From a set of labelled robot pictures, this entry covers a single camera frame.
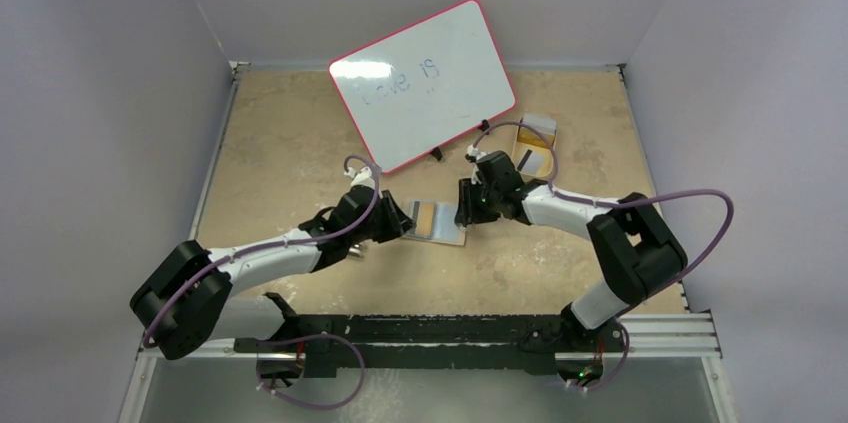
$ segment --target purple cable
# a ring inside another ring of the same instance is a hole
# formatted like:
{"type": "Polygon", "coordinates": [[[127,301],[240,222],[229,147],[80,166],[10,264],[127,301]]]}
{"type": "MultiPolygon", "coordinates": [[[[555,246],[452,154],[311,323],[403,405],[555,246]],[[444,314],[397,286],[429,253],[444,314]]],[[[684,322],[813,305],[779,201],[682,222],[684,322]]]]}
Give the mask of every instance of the purple cable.
{"type": "Polygon", "coordinates": [[[343,399],[343,400],[341,400],[337,403],[331,403],[331,404],[309,403],[309,402],[306,402],[306,401],[303,401],[303,400],[298,400],[297,398],[293,398],[289,395],[286,395],[285,393],[280,393],[279,391],[277,391],[277,390],[271,388],[270,386],[266,385],[265,382],[262,380],[262,373],[259,371],[259,362],[258,361],[256,362],[256,378],[259,380],[259,387],[257,389],[262,388],[263,390],[267,391],[272,396],[276,396],[277,398],[288,401],[289,403],[292,403],[294,405],[297,405],[297,406],[300,406],[300,407],[303,407],[303,408],[307,408],[307,409],[310,409],[310,410],[335,410],[336,408],[340,408],[340,407],[350,403],[354,398],[356,398],[356,395],[359,394],[359,390],[362,389],[363,383],[365,383],[365,359],[362,358],[362,353],[360,353],[359,350],[350,341],[342,338],[341,336],[331,335],[329,333],[326,333],[326,334],[322,333],[320,335],[303,336],[303,337],[300,337],[300,338],[293,338],[291,340],[286,340],[286,341],[258,341],[257,343],[266,344],[268,346],[286,346],[286,345],[292,345],[292,344],[295,344],[295,343],[300,343],[302,341],[321,340],[321,339],[335,340],[335,341],[338,341],[339,343],[346,345],[348,348],[351,349],[351,351],[353,351],[353,354],[356,355],[356,359],[359,360],[359,370],[360,370],[360,372],[359,372],[359,382],[356,384],[356,388],[354,388],[353,391],[345,399],[343,399]]]}
{"type": "Polygon", "coordinates": [[[242,256],[245,256],[245,255],[248,255],[250,253],[257,252],[257,251],[261,251],[261,250],[268,250],[268,249],[271,249],[271,248],[279,248],[279,247],[285,247],[285,246],[290,246],[290,245],[307,245],[307,244],[310,244],[310,243],[318,243],[318,242],[325,241],[325,240],[328,240],[328,239],[336,238],[336,237],[339,237],[339,236],[342,236],[344,234],[349,233],[354,228],[359,226],[360,223],[365,221],[365,219],[368,218],[368,215],[371,214],[371,210],[373,210],[374,206],[377,205],[377,200],[379,199],[380,167],[377,166],[376,163],[372,163],[372,162],[368,161],[367,159],[365,159],[365,158],[363,158],[359,155],[350,155],[347,158],[345,158],[345,160],[344,160],[345,171],[347,171],[347,169],[348,169],[347,164],[350,162],[350,160],[359,160],[362,163],[364,163],[365,166],[367,166],[368,168],[371,169],[371,174],[374,178],[374,195],[371,196],[371,201],[368,203],[368,207],[365,209],[365,212],[362,213],[362,215],[359,218],[357,218],[356,221],[354,221],[350,225],[342,228],[339,231],[336,231],[334,233],[330,233],[329,235],[322,235],[322,236],[318,236],[318,237],[315,237],[315,238],[304,238],[302,240],[291,240],[291,241],[282,240],[282,241],[273,241],[273,242],[268,242],[268,243],[260,243],[260,244],[250,246],[250,247],[247,247],[247,248],[242,248],[241,250],[233,253],[232,255],[224,256],[222,258],[219,258],[219,259],[213,261],[212,263],[209,263],[208,265],[203,267],[203,269],[201,269],[200,271],[195,273],[185,283],[183,283],[183,285],[180,286],[179,289],[177,289],[176,292],[174,292],[174,294],[168,299],[168,301],[165,302],[165,304],[162,306],[162,309],[159,310],[159,313],[156,314],[156,317],[153,318],[153,321],[151,321],[150,324],[147,326],[147,330],[144,332],[144,338],[142,339],[142,342],[141,342],[142,346],[144,346],[145,348],[154,348],[156,346],[156,344],[152,341],[153,331],[156,330],[156,328],[159,327],[159,324],[161,324],[162,320],[165,319],[165,315],[169,311],[171,311],[171,308],[173,308],[173,306],[176,304],[177,300],[179,300],[189,289],[194,287],[195,283],[197,283],[198,281],[203,279],[204,276],[209,274],[215,268],[223,265],[224,263],[234,261],[238,258],[241,258],[242,256]]]}
{"type": "MultiPolygon", "coordinates": [[[[716,196],[716,197],[721,198],[724,201],[724,204],[727,207],[727,213],[725,213],[724,221],[722,222],[721,226],[719,227],[719,229],[716,232],[713,239],[707,244],[706,248],[704,248],[704,251],[702,251],[701,254],[698,255],[697,258],[692,260],[692,263],[689,264],[689,266],[687,266],[686,268],[684,268],[683,271],[681,271],[679,274],[677,274],[673,278],[671,278],[668,282],[666,282],[665,284],[660,286],[658,290],[649,294],[648,298],[651,298],[652,296],[654,296],[657,293],[665,290],[669,286],[671,286],[671,285],[677,283],[678,281],[682,280],[688,274],[692,273],[692,271],[694,271],[695,268],[697,268],[698,265],[700,265],[701,262],[703,262],[707,258],[707,256],[709,256],[709,254],[712,253],[712,251],[715,249],[715,247],[718,246],[719,241],[721,241],[721,239],[724,237],[725,233],[727,233],[728,228],[730,228],[730,223],[733,221],[733,214],[735,212],[735,209],[734,209],[734,206],[733,206],[733,200],[730,199],[730,196],[728,196],[727,193],[720,191],[720,190],[697,189],[697,190],[676,191],[676,192],[673,192],[673,193],[668,193],[668,194],[665,194],[665,195],[659,195],[659,196],[655,196],[655,197],[652,197],[652,198],[642,198],[642,199],[630,201],[630,202],[627,202],[627,203],[609,203],[609,202],[605,202],[605,201],[597,201],[597,200],[593,200],[591,198],[582,198],[582,197],[579,197],[579,196],[565,195],[565,194],[562,194],[562,193],[556,191],[556,189],[554,189],[554,178],[556,178],[557,172],[559,170],[559,166],[557,164],[558,158],[557,158],[556,150],[554,150],[551,143],[544,136],[542,136],[541,133],[536,131],[536,129],[531,128],[530,126],[528,126],[524,123],[521,123],[521,122],[507,121],[507,122],[498,123],[497,125],[491,126],[491,127],[489,127],[489,129],[484,131],[483,134],[480,135],[479,138],[477,138],[477,140],[474,141],[473,146],[476,148],[477,145],[480,143],[480,140],[482,140],[484,136],[489,134],[490,131],[494,130],[495,128],[499,128],[501,126],[507,126],[507,125],[514,125],[514,126],[518,126],[518,127],[526,128],[526,129],[530,130],[531,132],[533,132],[533,134],[535,134],[537,137],[539,137],[545,143],[545,146],[548,147],[548,151],[551,152],[551,157],[554,160],[554,168],[553,168],[553,171],[551,172],[550,178],[548,179],[548,188],[551,190],[551,193],[553,193],[554,196],[556,196],[557,198],[559,198],[561,200],[571,201],[571,202],[574,202],[574,203],[581,203],[581,204],[584,204],[584,205],[597,206],[597,207],[601,207],[601,208],[618,209],[618,210],[624,210],[624,209],[628,209],[628,208],[637,208],[637,207],[640,207],[640,206],[648,206],[648,205],[653,205],[654,203],[662,203],[662,202],[665,202],[665,201],[679,200],[681,198],[690,198],[690,197],[693,197],[693,196],[716,196]]],[[[630,305],[629,307],[627,307],[623,311],[619,312],[618,315],[616,315],[616,316],[621,316],[621,315],[627,313],[628,311],[632,310],[636,306],[637,306],[636,304],[630,305]]],[[[615,368],[613,368],[613,370],[610,372],[610,375],[607,378],[604,378],[602,381],[598,382],[596,385],[591,387],[593,390],[605,386],[613,377],[615,377],[619,373],[619,371],[621,371],[621,368],[624,366],[624,362],[627,360],[627,353],[630,352],[630,334],[627,333],[627,329],[624,327],[623,324],[621,324],[621,322],[619,322],[619,326],[621,327],[622,333],[625,335],[624,350],[621,354],[621,359],[618,361],[618,364],[615,366],[615,368]]]]}

